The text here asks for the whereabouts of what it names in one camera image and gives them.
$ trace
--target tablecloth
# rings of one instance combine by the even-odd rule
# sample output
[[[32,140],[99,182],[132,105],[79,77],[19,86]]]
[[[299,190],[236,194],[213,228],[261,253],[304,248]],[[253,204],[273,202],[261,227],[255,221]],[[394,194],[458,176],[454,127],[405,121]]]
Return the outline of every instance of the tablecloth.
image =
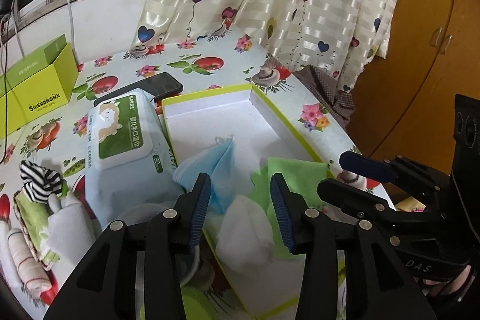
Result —
[[[264,48],[253,44],[250,37],[235,26],[227,28],[222,35],[201,36],[196,43],[158,44],[145,48],[142,55],[117,53],[80,64],[78,69],[78,80],[68,105],[43,115],[0,142],[0,151],[7,144],[7,157],[0,165],[0,189],[1,194],[9,197],[10,203],[13,194],[22,188],[19,172],[22,159],[61,172],[69,188],[83,201],[87,113],[93,101],[108,91],[159,72],[168,72],[180,81],[184,87],[182,94],[240,83],[256,84],[303,134],[323,161],[330,164],[335,175],[341,171],[338,165],[340,154],[347,150],[358,151],[330,114],[318,116],[315,124],[305,121],[306,112],[320,112],[322,106],[289,70],[277,63]],[[161,105],[155,109],[162,114]],[[191,124],[191,128],[194,135],[195,124]],[[376,195],[388,199],[381,185],[368,187]],[[19,226],[13,212],[10,219],[13,227]],[[61,285],[69,272],[60,261],[52,267],[49,276]],[[41,299],[33,298],[24,289],[15,290],[14,294],[34,320],[43,317],[47,306]],[[234,317],[228,314],[232,308],[221,305],[217,295],[213,299],[220,302],[222,316]],[[289,311],[275,318],[293,318]],[[339,311],[338,315],[342,318],[344,313]]]

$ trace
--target white wall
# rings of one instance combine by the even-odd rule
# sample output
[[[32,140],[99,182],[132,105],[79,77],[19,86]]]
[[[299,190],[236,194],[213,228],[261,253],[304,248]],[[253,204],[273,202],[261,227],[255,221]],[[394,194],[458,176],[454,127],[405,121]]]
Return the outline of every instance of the white wall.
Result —
[[[134,38],[145,0],[78,0],[71,4],[75,52],[79,63],[127,51]],[[70,37],[66,6],[57,9],[19,32],[25,54],[65,33]],[[21,58],[16,37],[8,45],[8,66]]]

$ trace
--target wooden cabinet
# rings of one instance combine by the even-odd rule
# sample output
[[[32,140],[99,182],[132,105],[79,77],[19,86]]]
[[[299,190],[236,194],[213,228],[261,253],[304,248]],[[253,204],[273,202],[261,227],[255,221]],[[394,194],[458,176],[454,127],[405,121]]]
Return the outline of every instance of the wooden cabinet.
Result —
[[[450,173],[455,94],[480,99],[480,0],[454,0],[446,34],[442,50],[451,38],[445,54],[437,56],[409,109],[373,158],[400,154]],[[396,188],[389,190],[394,199],[402,197]]]
[[[378,148],[415,99],[439,51],[452,2],[398,0],[387,59],[368,64],[352,91],[356,111],[347,132],[364,155]],[[443,30],[434,47],[438,28]]]

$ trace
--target black phone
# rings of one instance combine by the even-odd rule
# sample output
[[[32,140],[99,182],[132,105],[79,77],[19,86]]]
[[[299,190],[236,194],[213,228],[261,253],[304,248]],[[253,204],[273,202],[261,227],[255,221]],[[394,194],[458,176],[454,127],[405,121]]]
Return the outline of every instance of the black phone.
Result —
[[[106,100],[111,100],[119,95],[135,90],[136,88],[141,88],[149,94],[152,94],[155,102],[159,102],[162,99],[179,94],[183,91],[183,86],[178,80],[176,80],[168,72],[162,72],[160,74],[153,75],[151,77],[139,80],[138,82],[129,84],[128,86],[121,87],[115,91],[109,92],[108,94],[97,98],[93,102],[93,106],[98,106],[100,103]]]

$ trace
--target black and white striped cloth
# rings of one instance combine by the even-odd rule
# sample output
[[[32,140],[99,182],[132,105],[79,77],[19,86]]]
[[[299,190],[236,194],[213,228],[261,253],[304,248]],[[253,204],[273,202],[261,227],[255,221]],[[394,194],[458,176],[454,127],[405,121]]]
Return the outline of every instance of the black and white striped cloth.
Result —
[[[21,161],[20,176],[23,189],[32,202],[46,204],[50,194],[62,191],[62,177],[58,172],[40,167],[29,160]]]

